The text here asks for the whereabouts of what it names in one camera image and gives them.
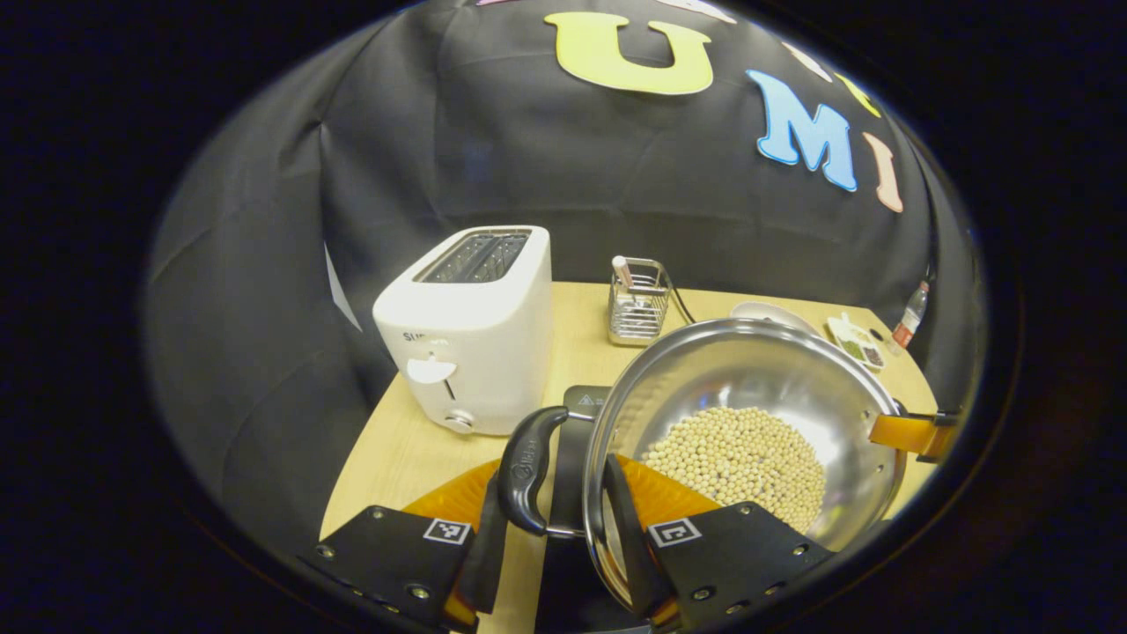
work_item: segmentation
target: pot handle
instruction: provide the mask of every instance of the pot handle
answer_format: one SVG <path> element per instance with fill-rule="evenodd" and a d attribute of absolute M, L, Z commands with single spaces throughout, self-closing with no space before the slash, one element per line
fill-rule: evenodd
<path fill-rule="evenodd" d="M 548 441 L 570 413 L 557 405 L 525 417 L 505 446 L 497 467 L 497 502 L 508 521 L 533 535 L 547 535 L 548 521 L 536 509 L 536 493 L 548 475 Z"/>

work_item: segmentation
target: wooden table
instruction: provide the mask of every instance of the wooden table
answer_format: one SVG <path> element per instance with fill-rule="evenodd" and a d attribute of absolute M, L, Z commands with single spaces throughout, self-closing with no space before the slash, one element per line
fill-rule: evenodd
<path fill-rule="evenodd" d="M 614 347 L 607 340 L 607 292 L 606 284 L 552 283 L 556 336 L 544 405 L 559 405 L 564 392 L 573 385 L 613 385 L 641 351 L 640 348 Z M 840 316 L 842 311 L 849 313 L 853 324 L 866 330 L 876 329 L 886 341 L 891 341 L 888 329 L 863 307 L 690 288 L 683 288 L 681 294 L 698 321 L 727 316 L 737 303 L 760 300 L 799 314 L 831 341 L 825 329 L 826 319 Z M 671 305 L 663 334 L 683 325 L 681 313 Z M 935 400 L 912 358 L 907 354 L 886 354 L 885 357 L 886 368 L 876 374 L 885 389 L 911 412 L 933 414 Z M 397 375 L 337 479 L 321 523 L 321 537 L 332 534 L 371 504 L 400 509 L 454 476 L 499 458 L 506 441 L 503 437 L 461 436 L 431 422 L 402 376 Z M 904 482 L 886 518 L 895 516 L 913 498 L 933 468 L 916 463 L 914 457 L 909 457 L 907 464 Z M 554 471 L 554 464 L 550 465 L 549 474 Z M 551 484 L 549 476 L 538 500 L 544 517 L 551 508 Z M 544 539 L 509 525 L 497 602 L 494 614 L 480 615 L 479 633 L 534 629 Z"/>

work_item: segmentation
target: utensil holder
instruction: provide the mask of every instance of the utensil holder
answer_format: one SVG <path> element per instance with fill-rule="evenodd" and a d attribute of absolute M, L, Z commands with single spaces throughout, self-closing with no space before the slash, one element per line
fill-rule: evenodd
<path fill-rule="evenodd" d="M 662 334 L 669 306 L 669 278 L 655 259 L 625 258 L 631 285 L 611 274 L 611 296 L 606 306 L 611 343 L 649 346 Z"/>

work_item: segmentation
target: toaster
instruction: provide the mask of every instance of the toaster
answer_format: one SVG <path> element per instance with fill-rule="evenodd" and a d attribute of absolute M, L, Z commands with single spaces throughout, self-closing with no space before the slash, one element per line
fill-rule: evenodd
<path fill-rule="evenodd" d="M 477 226 L 392 280 L 372 319 L 427 418 L 507 436 L 541 405 L 552 341 L 551 251 L 541 226 Z"/>

